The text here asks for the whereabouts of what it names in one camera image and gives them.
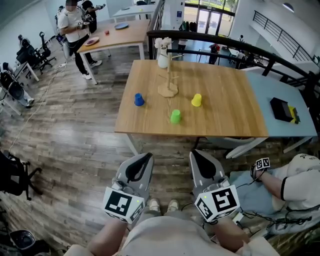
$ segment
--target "wooden stand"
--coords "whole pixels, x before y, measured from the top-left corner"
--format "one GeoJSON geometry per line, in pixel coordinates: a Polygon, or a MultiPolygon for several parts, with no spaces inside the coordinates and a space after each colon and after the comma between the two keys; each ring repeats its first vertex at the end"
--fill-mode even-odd
{"type": "Polygon", "coordinates": [[[171,82],[171,79],[176,79],[176,77],[171,77],[171,61],[174,58],[178,58],[181,55],[172,57],[172,53],[169,53],[168,56],[166,56],[168,60],[168,68],[167,68],[167,75],[166,75],[166,82],[158,86],[158,93],[162,95],[165,98],[172,98],[174,97],[178,92],[178,86],[171,82]]]}

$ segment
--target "shoe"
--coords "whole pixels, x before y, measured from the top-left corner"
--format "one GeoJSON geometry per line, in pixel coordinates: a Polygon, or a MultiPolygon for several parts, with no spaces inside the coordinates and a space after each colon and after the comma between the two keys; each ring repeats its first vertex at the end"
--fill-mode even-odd
{"type": "Polygon", "coordinates": [[[179,203],[177,200],[171,200],[168,205],[168,213],[175,212],[179,209],[179,203]]]}
{"type": "Polygon", "coordinates": [[[29,98],[29,99],[27,99],[26,102],[28,102],[28,104],[30,105],[30,104],[32,104],[34,101],[35,101],[34,98],[29,98]]]}
{"type": "Polygon", "coordinates": [[[95,66],[100,66],[102,64],[102,60],[98,60],[98,61],[93,61],[91,64],[90,64],[90,67],[95,67],[95,66]]]}
{"type": "Polygon", "coordinates": [[[83,77],[84,79],[87,79],[87,80],[90,80],[90,79],[91,79],[91,75],[89,75],[89,73],[82,74],[82,77],[83,77]]]}
{"type": "Polygon", "coordinates": [[[160,203],[158,199],[152,198],[149,202],[149,210],[160,213],[160,203]]]}

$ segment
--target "yellow object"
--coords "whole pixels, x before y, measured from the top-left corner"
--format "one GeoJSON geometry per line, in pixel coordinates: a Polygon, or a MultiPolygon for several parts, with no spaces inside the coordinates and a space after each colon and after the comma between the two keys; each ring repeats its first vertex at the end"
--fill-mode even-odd
{"type": "Polygon", "coordinates": [[[197,93],[194,95],[193,99],[191,100],[191,104],[194,105],[195,107],[200,107],[201,100],[202,100],[201,94],[197,93]]]}
{"type": "Polygon", "coordinates": [[[295,115],[295,112],[294,112],[295,107],[294,106],[288,106],[288,107],[289,107],[289,110],[290,110],[290,114],[293,117],[293,119],[290,121],[290,123],[295,124],[296,123],[296,115],[295,115]]]}

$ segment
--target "ceiling light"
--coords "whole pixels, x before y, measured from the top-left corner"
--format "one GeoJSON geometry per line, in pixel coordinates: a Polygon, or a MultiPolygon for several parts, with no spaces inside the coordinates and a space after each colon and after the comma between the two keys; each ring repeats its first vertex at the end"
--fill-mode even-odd
{"type": "Polygon", "coordinates": [[[290,12],[293,12],[293,13],[295,12],[293,6],[292,6],[290,3],[285,2],[285,3],[283,3],[282,5],[283,5],[286,9],[288,9],[290,12]]]}

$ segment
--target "glass panel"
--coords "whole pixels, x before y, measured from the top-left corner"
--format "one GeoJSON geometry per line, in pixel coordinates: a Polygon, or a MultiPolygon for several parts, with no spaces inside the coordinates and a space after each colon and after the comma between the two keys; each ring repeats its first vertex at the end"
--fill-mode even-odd
{"type": "Polygon", "coordinates": [[[219,28],[219,36],[228,37],[230,34],[232,22],[234,21],[234,17],[222,14],[221,25],[219,28]]]}
{"type": "Polygon", "coordinates": [[[208,34],[216,35],[220,15],[221,15],[220,13],[211,12],[211,19],[210,19],[208,34]]]}
{"type": "Polygon", "coordinates": [[[198,22],[198,33],[205,33],[208,23],[209,12],[206,10],[200,10],[199,22],[198,22]]]}
{"type": "Polygon", "coordinates": [[[224,10],[235,13],[238,5],[238,0],[225,0],[224,10]]]}
{"type": "Polygon", "coordinates": [[[200,0],[200,5],[222,9],[225,0],[200,0]]]}
{"type": "Polygon", "coordinates": [[[196,22],[197,21],[198,8],[184,7],[184,21],[196,22]]]}

